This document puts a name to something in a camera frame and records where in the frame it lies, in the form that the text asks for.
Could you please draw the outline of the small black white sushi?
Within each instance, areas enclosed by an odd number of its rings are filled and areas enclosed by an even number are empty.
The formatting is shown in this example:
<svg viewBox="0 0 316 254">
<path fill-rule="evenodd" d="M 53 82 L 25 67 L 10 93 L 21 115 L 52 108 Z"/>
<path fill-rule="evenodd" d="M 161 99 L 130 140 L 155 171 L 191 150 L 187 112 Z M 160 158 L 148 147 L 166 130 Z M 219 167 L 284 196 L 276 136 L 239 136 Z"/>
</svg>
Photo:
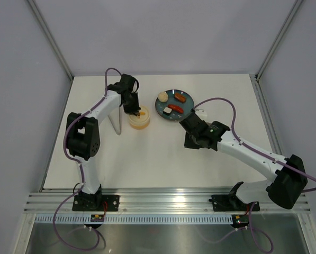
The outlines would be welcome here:
<svg viewBox="0 0 316 254">
<path fill-rule="evenodd" d="M 163 110 L 163 114 L 164 115 L 171 115 L 172 111 L 173 110 L 171 108 L 165 107 L 164 110 Z"/>
</svg>

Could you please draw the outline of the left aluminium frame post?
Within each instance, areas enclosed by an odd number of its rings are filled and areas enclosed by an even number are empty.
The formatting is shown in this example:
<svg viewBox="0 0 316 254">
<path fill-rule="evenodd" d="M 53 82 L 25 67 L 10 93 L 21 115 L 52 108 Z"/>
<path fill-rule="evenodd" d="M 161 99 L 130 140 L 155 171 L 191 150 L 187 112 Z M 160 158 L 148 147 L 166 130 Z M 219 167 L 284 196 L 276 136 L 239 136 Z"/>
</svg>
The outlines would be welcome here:
<svg viewBox="0 0 316 254">
<path fill-rule="evenodd" d="M 42 33 L 44 34 L 44 37 L 46 38 L 50 48 L 52 49 L 52 51 L 54 52 L 60 66 L 62 67 L 62 69 L 64 70 L 64 72 L 66 73 L 66 76 L 68 77 L 68 79 L 70 80 L 70 82 L 72 82 L 74 80 L 74 75 L 69 67 L 69 65 L 67 64 L 64 55 L 62 54 L 48 24 L 46 19 L 44 18 L 44 15 L 42 14 L 38 4 L 36 3 L 36 1 L 34 0 L 26 0 L 25 1 L 28 5 L 28 7 L 30 8 L 30 11 L 32 12 L 36 22 L 38 23 L 38 25 L 40 26 L 40 29 L 42 31 Z"/>
</svg>

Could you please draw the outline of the aluminium frame post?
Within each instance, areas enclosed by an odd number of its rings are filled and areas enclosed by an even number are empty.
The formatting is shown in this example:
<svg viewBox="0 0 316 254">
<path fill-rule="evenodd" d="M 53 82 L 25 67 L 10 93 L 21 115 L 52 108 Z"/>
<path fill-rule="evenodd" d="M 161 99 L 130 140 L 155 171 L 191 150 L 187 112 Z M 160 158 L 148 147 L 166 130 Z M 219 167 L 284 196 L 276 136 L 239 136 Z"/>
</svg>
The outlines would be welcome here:
<svg viewBox="0 0 316 254">
<path fill-rule="evenodd" d="M 261 66 L 259 67 L 258 71 L 255 74 L 256 81 L 260 81 L 263 74 L 265 73 L 268 65 L 271 63 L 273 56 L 275 55 L 277 49 L 280 47 L 282 41 L 284 40 L 287 32 L 289 31 L 292 23 L 294 22 L 295 18 L 297 17 L 298 13 L 300 12 L 300 9 L 302 8 L 303 4 L 305 3 L 305 0 L 295 0 L 289 13 L 287 14 L 280 30 L 278 31 L 274 41 L 272 42 L 272 45 L 270 46 L 270 49 L 267 52 L 266 57 L 261 63 Z"/>
<path fill-rule="evenodd" d="M 70 82 L 72 82 L 74 80 L 74 75 L 69 67 L 69 65 L 67 64 L 64 55 L 62 54 L 48 24 L 46 19 L 44 18 L 44 15 L 42 14 L 38 4 L 36 3 L 36 1 L 34 0 L 26 0 L 25 1 L 28 5 L 28 7 L 30 8 L 30 11 L 32 12 L 36 22 L 38 23 L 38 25 L 40 26 L 40 29 L 42 31 L 42 33 L 44 34 L 44 37 L 46 38 L 50 48 L 52 49 L 52 51 L 54 52 L 60 66 L 62 67 L 62 69 L 64 70 L 64 72 L 66 73 L 66 76 L 68 77 L 68 79 L 70 80 Z"/>
</svg>

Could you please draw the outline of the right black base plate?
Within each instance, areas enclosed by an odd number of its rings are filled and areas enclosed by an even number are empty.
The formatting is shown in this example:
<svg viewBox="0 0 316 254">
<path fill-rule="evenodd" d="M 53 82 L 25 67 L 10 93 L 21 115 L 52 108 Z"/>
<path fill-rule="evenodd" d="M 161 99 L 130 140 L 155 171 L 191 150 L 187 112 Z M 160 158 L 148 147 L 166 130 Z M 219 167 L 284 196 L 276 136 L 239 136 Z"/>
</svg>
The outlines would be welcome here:
<svg viewBox="0 0 316 254">
<path fill-rule="evenodd" d="M 212 204 L 214 212 L 246 212 L 250 211 L 252 206 L 252 203 L 245 204 L 230 194 L 214 194 L 208 201 Z"/>
</svg>

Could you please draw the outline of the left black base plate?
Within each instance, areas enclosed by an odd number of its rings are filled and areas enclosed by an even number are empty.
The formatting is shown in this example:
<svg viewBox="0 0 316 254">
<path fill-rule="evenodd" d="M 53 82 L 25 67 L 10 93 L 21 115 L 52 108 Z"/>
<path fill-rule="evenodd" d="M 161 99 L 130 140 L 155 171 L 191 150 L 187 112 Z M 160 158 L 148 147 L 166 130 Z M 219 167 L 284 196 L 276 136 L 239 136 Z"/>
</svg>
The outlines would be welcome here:
<svg viewBox="0 0 316 254">
<path fill-rule="evenodd" d="M 117 212 L 119 195 L 76 195 L 72 210 L 75 212 Z"/>
</svg>

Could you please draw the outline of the aluminium front rail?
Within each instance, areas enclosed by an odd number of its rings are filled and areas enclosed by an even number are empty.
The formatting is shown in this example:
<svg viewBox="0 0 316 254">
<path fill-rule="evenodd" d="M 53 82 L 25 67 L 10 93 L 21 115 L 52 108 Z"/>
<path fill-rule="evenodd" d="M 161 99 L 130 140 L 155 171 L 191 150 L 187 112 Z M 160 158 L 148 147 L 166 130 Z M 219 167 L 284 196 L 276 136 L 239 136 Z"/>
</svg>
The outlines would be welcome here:
<svg viewBox="0 0 316 254">
<path fill-rule="evenodd" d="M 209 199 L 226 194 L 230 188 L 105 188 L 103 194 L 119 195 L 118 213 L 127 214 L 209 214 Z M 45 189 L 30 193 L 24 213 L 54 213 L 73 193 L 71 189 Z"/>
</svg>

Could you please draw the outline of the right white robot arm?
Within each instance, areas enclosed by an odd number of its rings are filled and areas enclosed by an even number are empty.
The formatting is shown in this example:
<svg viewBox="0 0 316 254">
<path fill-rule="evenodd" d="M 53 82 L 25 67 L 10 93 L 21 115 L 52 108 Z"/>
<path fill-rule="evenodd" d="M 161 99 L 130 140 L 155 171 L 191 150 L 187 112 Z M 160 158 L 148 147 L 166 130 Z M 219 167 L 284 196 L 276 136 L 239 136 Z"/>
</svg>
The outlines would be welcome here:
<svg viewBox="0 0 316 254">
<path fill-rule="evenodd" d="M 192 111 L 180 122 L 185 134 L 185 148 L 212 149 L 228 154 L 265 177 L 265 180 L 236 183 L 224 201 L 234 210 L 263 198 L 269 198 L 284 209 L 292 209 L 308 183 L 304 176 L 304 165 L 300 157 L 286 158 L 254 144 L 249 144 L 233 134 L 233 130 L 223 123 L 207 123 Z"/>
</svg>

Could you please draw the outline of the blue ceramic plate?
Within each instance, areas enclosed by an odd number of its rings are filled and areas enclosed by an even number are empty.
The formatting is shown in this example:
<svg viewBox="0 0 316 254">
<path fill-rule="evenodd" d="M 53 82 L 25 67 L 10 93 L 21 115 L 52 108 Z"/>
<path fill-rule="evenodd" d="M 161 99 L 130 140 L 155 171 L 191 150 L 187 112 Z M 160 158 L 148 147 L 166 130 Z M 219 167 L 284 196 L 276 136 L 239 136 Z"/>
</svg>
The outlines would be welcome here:
<svg viewBox="0 0 316 254">
<path fill-rule="evenodd" d="M 166 91 L 169 99 L 167 102 L 162 103 L 158 100 L 158 98 L 156 98 L 155 101 L 155 110 L 156 112 L 164 119 L 169 120 L 169 121 L 181 121 L 183 118 L 185 118 L 187 116 L 187 114 L 190 113 L 190 111 L 192 110 L 192 108 L 194 107 L 194 101 L 192 99 L 192 97 L 187 93 L 184 92 L 182 90 L 178 90 L 178 89 L 170 89 Z M 184 95 L 187 100 L 185 103 L 181 103 L 179 101 L 177 101 L 176 99 L 174 99 L 174 94 L 175 93 L 180 93 L 182 95 Z M 178 114 L 175 111 L 172 111 L 171 115 L 164 115 L 163 114 L 163 110 L 165 107 L 168 107 L 168 104 L 175 104 L 180 106 L 183 110 L 184 113 L 183 114 Z"/>
</svg>

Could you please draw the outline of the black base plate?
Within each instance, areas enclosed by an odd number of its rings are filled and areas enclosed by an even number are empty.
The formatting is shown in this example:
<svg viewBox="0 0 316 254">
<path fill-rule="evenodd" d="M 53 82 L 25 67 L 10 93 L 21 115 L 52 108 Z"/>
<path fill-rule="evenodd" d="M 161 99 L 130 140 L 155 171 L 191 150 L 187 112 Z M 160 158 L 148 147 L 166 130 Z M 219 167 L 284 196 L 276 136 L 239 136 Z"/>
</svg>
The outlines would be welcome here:
<svg viewBox="0 0 316 254">
<path fill-rule="evenodd" d="M 119 195 L 76 195 L 72 210 L 75 212 L 117 212 Z"/>
<path fill-rule="evenodd" d="M 252 203 L 245 204 L 230 194 L 214 194 L 208 201 L 212 204 L 214 212 L 246 212 L 250 211 L 252 206 Z"/>
</svg>

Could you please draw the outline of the yellow lunch box container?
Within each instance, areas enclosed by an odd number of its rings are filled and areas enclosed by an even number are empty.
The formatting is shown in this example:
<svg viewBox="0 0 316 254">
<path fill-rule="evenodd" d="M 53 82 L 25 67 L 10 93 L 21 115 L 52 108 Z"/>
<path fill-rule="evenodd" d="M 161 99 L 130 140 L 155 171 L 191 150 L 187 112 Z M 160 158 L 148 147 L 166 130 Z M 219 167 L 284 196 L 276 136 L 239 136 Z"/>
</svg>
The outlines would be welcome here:
<svg viewBox="0 0 316 254">
<path fill-rule="evenodd" d="M 149 125 L 149 122 L 145 123 L 145 124 L 134 124 L 134 123 L 130 123 L 130 126 L 136 130 L 142 130 L 145 129 L 147 126 Z"/>
</svg>

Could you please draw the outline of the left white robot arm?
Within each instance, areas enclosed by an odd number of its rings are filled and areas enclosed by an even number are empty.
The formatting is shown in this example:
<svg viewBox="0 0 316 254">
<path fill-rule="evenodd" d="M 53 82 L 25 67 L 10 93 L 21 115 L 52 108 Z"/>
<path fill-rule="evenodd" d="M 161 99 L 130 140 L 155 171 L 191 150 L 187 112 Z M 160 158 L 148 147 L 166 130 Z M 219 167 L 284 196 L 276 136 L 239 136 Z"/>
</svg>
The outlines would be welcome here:
<svg viewBox="0 0 316 254">
<path fill-rule="evenodd" d="M 125 114 L 140 116 L 139 82 L 122 74 L 120 81 L 106 85 L 105 94 L 87 112 L 71 112 L 67 117 L 63 147 L 65 156 L 76 162 L 80 171 L 80 189 L 74 195 L 74 205 L 96 211 L 102 204 L 102 187 L 93 157 L 100 148 L 99 125 L 110 113 L 122 107 Z"/>
</svg>

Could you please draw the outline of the yellow lunch box lid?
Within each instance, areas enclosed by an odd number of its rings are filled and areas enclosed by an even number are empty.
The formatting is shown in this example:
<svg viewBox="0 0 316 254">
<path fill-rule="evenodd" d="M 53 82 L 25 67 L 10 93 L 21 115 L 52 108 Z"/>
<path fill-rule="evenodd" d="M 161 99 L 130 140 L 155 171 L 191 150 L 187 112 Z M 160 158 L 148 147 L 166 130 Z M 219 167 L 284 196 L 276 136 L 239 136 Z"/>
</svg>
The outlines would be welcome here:
<svg viewBox="0 0 316 254">
<path fill-rule="evenodd" d="M 150 123 L 150 111 L 148 110 L 147 107 L 140 105 L 140 115 L 135 116 L 135 115 L 129 115 L 129 123 L 134 123 L 134 124 L 145 124 L 147 122 Z"/>
</svg>

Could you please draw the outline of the red sausage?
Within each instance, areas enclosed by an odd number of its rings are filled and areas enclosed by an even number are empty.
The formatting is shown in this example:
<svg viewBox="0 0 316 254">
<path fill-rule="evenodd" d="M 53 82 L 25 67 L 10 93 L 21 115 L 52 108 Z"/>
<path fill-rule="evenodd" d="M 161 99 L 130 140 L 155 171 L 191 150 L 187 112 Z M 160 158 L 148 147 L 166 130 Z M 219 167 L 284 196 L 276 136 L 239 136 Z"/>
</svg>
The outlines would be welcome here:
<svg viewBox="0 0 316 254">
<path fill-rule="evenodd" d="M 168 104 L 168 108 L 170 108 L 172 111 L 177 112 L 178 114 L 184 113 L 184 110 L 180 106 L 175 104 Z"/>
</svg>

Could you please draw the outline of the brown roasted meat piece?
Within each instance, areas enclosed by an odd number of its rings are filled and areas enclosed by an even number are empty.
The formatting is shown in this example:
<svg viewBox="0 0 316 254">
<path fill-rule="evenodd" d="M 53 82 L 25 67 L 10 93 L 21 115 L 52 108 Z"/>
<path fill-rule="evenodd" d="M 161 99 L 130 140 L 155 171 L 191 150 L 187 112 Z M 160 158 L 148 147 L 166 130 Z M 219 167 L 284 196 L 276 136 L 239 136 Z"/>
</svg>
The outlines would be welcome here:
<svg viewBox="0 0 316 254">
<path fill-rule="evenodd" d="M 180 94 L 180 93 L 175 93 L 174 94 L 174 99 L 176 99 L 177 101 L 179 101 L 181 103 L 185 103 L 186 100 L 187 100 L 187 98 L 184 95 Z"/>
</svg>

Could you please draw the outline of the right aluminium frame post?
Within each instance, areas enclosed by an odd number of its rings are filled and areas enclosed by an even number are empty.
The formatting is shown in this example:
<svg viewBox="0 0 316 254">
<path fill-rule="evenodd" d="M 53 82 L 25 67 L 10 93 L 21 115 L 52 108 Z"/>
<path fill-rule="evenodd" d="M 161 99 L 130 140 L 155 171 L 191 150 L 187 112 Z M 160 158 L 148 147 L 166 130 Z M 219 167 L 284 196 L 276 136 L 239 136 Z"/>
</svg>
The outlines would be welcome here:
<svg viewBox="0 0 316 254">
<path fill-rule="evenodd" d="M 294 22 L 295 18 L 297 17 L 298 13 L 300 12 L 300 9 L 302 8 L 303 4 L 305 3 L 305 0 L 295 0 L 289 13 L 287 14 L 280 30 L 278 31 L 274 41 L 272 42 L 272 45 L 270 46 L 270 49 L 267 52 L 266 57 L 261 63 L 261 66 L 259 67 L 258 71 L 255 74 L 256 81 L 260 81 L 263 74 L 265 73 L 268 65 L 271 63 L 273 56 L 275 55 L 277 49 L 280 47 L 282 41 L 284 40 L 287 32 L 289 31 L 292 23 Z"/>
</svg>

